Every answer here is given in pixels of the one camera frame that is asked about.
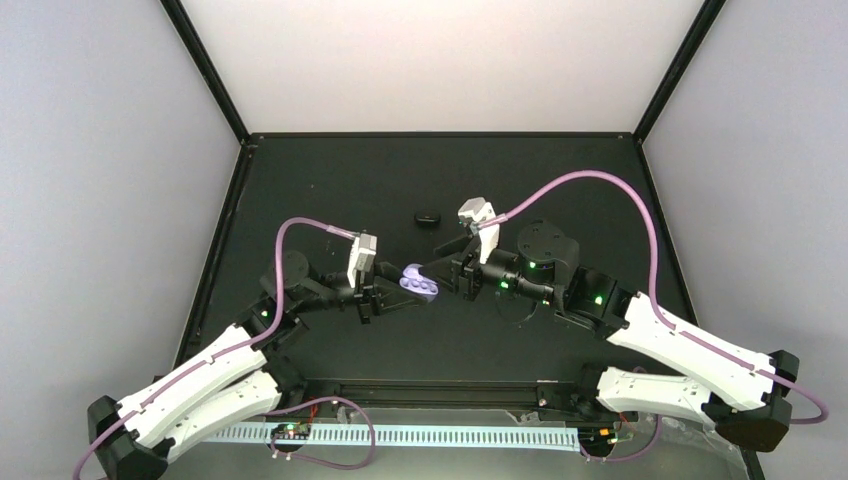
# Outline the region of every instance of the white cable tray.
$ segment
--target white cable tray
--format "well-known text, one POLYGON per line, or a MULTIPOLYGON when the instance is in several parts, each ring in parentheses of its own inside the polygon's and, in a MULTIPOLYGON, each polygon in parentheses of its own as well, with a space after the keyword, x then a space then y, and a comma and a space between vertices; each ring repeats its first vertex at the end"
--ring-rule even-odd
MULTIPOLYGON (((271 442, 280 423, 241 422, 206 439, 217 443, 271 442)), ((374 425, 380 447, 530 448, 576 452, 576 428, 374 425)), ((367 425, 312 425, 308 439, 277 440, 279 445, 369 445, 367 425)))

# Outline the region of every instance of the wire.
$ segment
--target wire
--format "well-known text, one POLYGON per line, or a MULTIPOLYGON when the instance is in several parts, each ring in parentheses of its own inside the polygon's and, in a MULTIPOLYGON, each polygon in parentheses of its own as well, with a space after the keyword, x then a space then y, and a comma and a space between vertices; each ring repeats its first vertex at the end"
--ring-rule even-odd
POLYGON ((618 414, 618 418, 620 418, 620 419, 621 419, 620 425, 619 425, 619 427, 618 427, 618 429, 619 429, 619 430, 621 430, 621 425, 627 425, 627 428, 629 428, 631 432, 635 432, 635 431, 636 431, 636 429, 633 427, 633 424, 632 424, 632 423, 630 423, 630 421, 629 421, 629 420, 627 420, 627 417, 625 417, 625 416, 624 416, 624 413, 619 412, 619 414, 618 414))
POLYGON ((631 453, 630 455, 627 455, 627 456, 624 456, 624 457, 616 457, 616 458, 593 457, 592 455, 589 455, 589 452, 587 452, 585 448, 583 448, 583 445, 580 445, 580 453, 584 457, 586 457, 587 461, 595 460, 595 461, 599 461, 599 462, 602 462, 602 463, 629 462, 630 460, 636 460, 637 458, 642 457, 646 453, 648 453, 652 448, 654 448, 654 445, 657 444, 657 442, 659 441, 661 436, 662 436, 662 415, 657 415, 657 428, 654 430, 654 435, 651 436, 651 441, 648 442, 647 445, 642 447, 636 453, 631 453))
MULTIPOLYGON (((555 178, 547 185, 540 188, 536 193, 528 197, 527 200, 524 200, 520 205, 513 208, 506 214, 501 214, 491 220, 482 222, 479 227, 485 228, 492 225, 505 223, 506 221, 511 220, 513 217, 524 211, 527 207, 535 203, 542 196, 544 196, 546 193, 550 192, 557 186, 562 185, 563 183, 569 182, 571 180, 576 180, 578 178, 598 178, 610 182, 618 188, 624 190, 624 192, 630 197, 630 199, 633 200, 633 203, 636 204, 636 208, 638 208, 639 213, 642 214, 642 220, 645 222, 645 229, 648 232, 648 245, 650 247, 651 258, 650 270, 648 273, 648 299, 651 301, 651 309, 654 311, 654 314, 656 315, 657 319, 662 322, 663 325, 665 325, 672 331, 676 330, 677 325, 667 319, 665 315, 663 315, 662 311, 660 310, 660 306, 657 303, 657 271, 659 267, 659 248, 657 247, 657 231, 654 227, 654 222, 651 219, 651 214, 650 212, 648 212, 648 207, 645 205, 645 202, 642 201, 642 198, 639 196, 638 193, 636 193, 636 190, 634 190, 633 187, 631 187, 627 182, 616 177, 615 175, 611 175, 609 173, 601 172, 598 170, 580 170, 577 172, 567 173, 565 175, 555 178)), ((821 398, 819 398, 809 390, 798 386, 795 382, 792 382, 765 370, 755 371, 755 367, 751 363, 748 363, 736 357, 735 355, 726 352, 721 348, 701 338, 696 337, 695 335, 689 332, 680 332, 680 335, 686 339, 691 340, 694 343, 697 343, 698 345, 706 348, 707 350, 710 350, 711 352, 716 353, 717 355, 720 355, 730 360, 731 362, 736 363, 737 365, 743 368, 746 368, 752 372, 769 378, 772 381, 777 382, 780 385, 783 385, 784 387, 787 387, 791 390, 795 390, 797 393, 805 397, 807 400, 813 402, 819 408, 820 413, 818 416, 809 418, 793 418, 790 423, 795 425, 811 425, 824 422, 825 420, 827 420, 827 417, 830 416, 830 410, 827 408, 827 405, 821 398)))
MULTIPOLYGON (((232 345, 230 347, 227 347, 227 348, 221 350, 220 352, 213 354, 212 355, 213 361, 224 356, 224 355, 226 355, 226 354, 228 354, 228 353, 230 353, 230 352, 238 350, 242 347, 253 345, 254 343, 258 343, 258 342, 261 342, 262 340, 265 340, 266 338, 271 336, 274 333, 275 330, 277 330, 277 327, 280 326, 280 323, 282 322, 282 319, 283 319, 283 313, 284 313, 283 302, 285 300, 285 292, 284 292, 284 288, 283 288, 283 239, 284 239, 284 237, 286 235, 286 231, 289 229, 289 227, 291 227, 292 225, 297 225, 297 224, 310 225, 312 227, 324 230, 326 232, 329 232, 329 233, 332 233, 334 235, 338 235, 340 237, 344 237, 344 238, 347 238, 347 239, 353 239, 355 237, 355 234, 353 232, 349 232, 347 230, 343 230, 341 228, 334 227, 332 225, 327 225, 326 223, 321 223, 317 220, 312 220, 311 218, 293 217, 293 218, 290 218, 290 219, 286 220, 285 222, 283 222, 283 224, 280 225, 280 229, 277 231, 277 238, 276 238, 276 241, 274 243, 274 270, 275 270, 275 273, 276 273, 276 280, 277 280, 277 311, 276 311, 276 313, 274 313, 274 321, 271 322, 271 325, 264 332, 260 333, 259 335, 255 336, 253 338, 250 338, 248 340, 245 340, 243 342, 239 342, 235 345, 232 345)), ((181 372, 179 375, 175 376, 174 378, 172 378, 171 380, 166 382, 164 385, 159 387, 159 389, 157 389, 155 392, 153 392, 153 394, 151 394, 143 402, 141 402, 141 404, 140 404, 141 408, 144 409, 145 407, 147 407, 148 405, 153 403, 160 395, 165 393, 165 391, 167 391, 169 388, 173 387, 177 382, 179 382, 183 378, 189 376, 192 372, 194 372, 198 368, 200 368, 204 365, 207 365, 207 364, 208 364, 208 362, 206 360, 201 360, 201 361, 193 364, 191 367, 188 367, 185 371, 181 372)), ((109 428, 107 428, 106 431, 104 431, 102 434, 100 434, 100 436, 98 436, 96 439, 94 439, 93 442, 91 442, 91 445, 89 445, 85 454, 83 454, 83 456, 80 457, 80 459, 77 461, 77 464, 74 466, 74 473, 73 473, 73 477, 72 477, 73 480, 80 480, 80 474, 82 472, 82 467, 85 465, 85 462, 88 461, 88 459, 91 457, 91 455, 98 448, 100 448, 100 446, 103 444, 104 441, 106 441, 106 439, 109 437, 109 435, 112 435, 113 433, 115 433, 116 430, 118 430, 125 423, 127 423, 127 421, 129 421, 137 413, 139 413, 139 412, 136 411, 136 410, 133 410, 133 411, 129 412, 128 414, 126 414, 125 416, 121 417, 118 421, 116 421, 109 428)))
POLYGON ((500 290, 495 291, 495 310, 498 312, 498 315, 499 315, 502 319, 504 319, 504 320, 506 320, 507 322, 509 322, 509 324, 510 324, 511 326, 518 326, 519 328, 521 328, 521 325, 522 325, 523 323, 525 323, 525 322, 529 321, 531 318, 533 318, 533 315, 536 315, 536 310, 538 310, 538 309, 539 309, 539 302, 533 302, 533 305, 531 305, 531 306, 530 306, 530 313, 528 313, 527 315, 525 315, 525 316, 524 316, 524 318, 522 318, 521 320, 518 320, 517 322, 513 322, 512 320, 510 320, 510 319, 506 318, 506 315, 504 315, 504 314, 503 314, 503 311, 501 311, 500 299, 501 299, 501 297, 502 297, 502 296, 503 296, 503 295, 501 295, 501 291, 500 291, 500 290))
MULTIPOLYGON (((327 461, 327 460, 322 460, 320 458, 315 458, 315 457, 310 457, 308 455, 303 455, 301 453, 286 453, 286 456, 290 457, 290 458, 296 458, 298 460, 305 460, 307 462, 312 462, 312 463, 322 465, 322 466, 325 466, 325 467, 335 468, 337 470, 357 470, 359 468, 368 466, 368 464, 370 464, 374 460, 374 454, 377 451, 377 432, 374 431, 374 424, 371 423, 371 418, 368 417, 368 414, 365 413, 365 410, 363 410, 362 407, 351 402, 350 400, 348 400, 346 398, 341 398, 341 397, 316 398, 315 400, 310 400, 308 402, 301 403, 300 405, 296 405, 294 407, 284 408, 282 410, 273 410, 271 412, 266 413, 265 416, 268 417, 268 416, 276 416, 276 415, 288 415, 289 413, 293 413, 293 412, 296 412, 298 410, 303 410, 304 408, 311 407, 312 405, 318 405, 319 403, 325 403, 325 402, 343 403, 343 404, 351 407, 352 409, 356 410, 357 412, 359 412, 360 415, 362 415, 362 419, 365 420, 365 423, 368 425, 368 433, 369 433, 369 437, 370 437, 370 440, 371 440, 371 445, 368 447, 368 455, 365 456, 364 460, 362 460, 361 462, 354 464, 354 465, 346 465, 346 464, 342 464, 342 463, 330 462, 330 461, 327 461)), ((273 438, 271 438, 271 450, 274 452, 275 457, 276 457, 277 453, 279 453, 279 450, 277 450, 276 441, 277 441, 277 438, 280 437, 280 435, 281 434, 277 434, 277 435, 274 435, 273 438)))

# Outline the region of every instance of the white wall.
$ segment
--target white wall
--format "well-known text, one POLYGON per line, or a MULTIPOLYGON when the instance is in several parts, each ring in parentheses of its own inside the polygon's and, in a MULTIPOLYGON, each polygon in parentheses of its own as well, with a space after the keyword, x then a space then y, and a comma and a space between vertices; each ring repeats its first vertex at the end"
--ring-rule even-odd
POLYGON ((845 475, 846 85, 848 3, 727 2, 646 144, 701 322, 798 355, 833 411, 760 456, 769 480, 845 475))
POLYGON ((183 3, 252 132, 629 132, 702 1, 183 3))
POLYGON ((0 478, 169 370, 237 151, 159 2, 2 3, 0 478))

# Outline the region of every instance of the black table surface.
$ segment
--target black table surface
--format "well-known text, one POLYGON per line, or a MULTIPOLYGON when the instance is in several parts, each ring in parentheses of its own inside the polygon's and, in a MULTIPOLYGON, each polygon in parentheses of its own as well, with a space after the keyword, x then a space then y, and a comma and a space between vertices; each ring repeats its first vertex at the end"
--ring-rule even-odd
MULTIPOLYGON (((261 292, 279 225, 311 217, 378 236, 378 256, 403 267, 433 260, 433 248, 460 233, 456 211, 472 197, 496 212, 513 208, 567 172, 603 170, 626 180, 654 214, 637 150, 628 134, 372 134, 255 136, 258 147, 238 202, 202 323, 201 346, 218 336, 261 292), (417 210, 442 215, 438 229, 413 222, 417 210)), ((639 290, 647 289, 648 240, 642 219, 618 188, 596 179, 555 189, 504 224, 500 247, 515 251, 522 226, 545 218, 580 243, 581 262, 639 290)), ((297 226, 285 249, 299 250, 320 272, 346 268, 350 242, 297 226)), ((660 239, 659 299, 685 318, 675 259, 660 239)), ((515 325, 527 300, 500 299, 485 288, 476 302, 442 293, 426 307, 375 317, 355 310, 303 316, 310 332, 289 352, 307 378, 439 381, 574 381, 584 363, 668 370, 647 357, 599 342, 547 309, 515 325)))

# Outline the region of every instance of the white ceiling panel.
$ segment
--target white ceiling panel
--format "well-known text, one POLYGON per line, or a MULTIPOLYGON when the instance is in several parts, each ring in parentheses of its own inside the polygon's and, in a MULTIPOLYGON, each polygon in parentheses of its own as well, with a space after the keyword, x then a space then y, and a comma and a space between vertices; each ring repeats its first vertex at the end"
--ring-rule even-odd
POLYGON ((632 131, 700 0, 183 0, 252 132, 632 131))

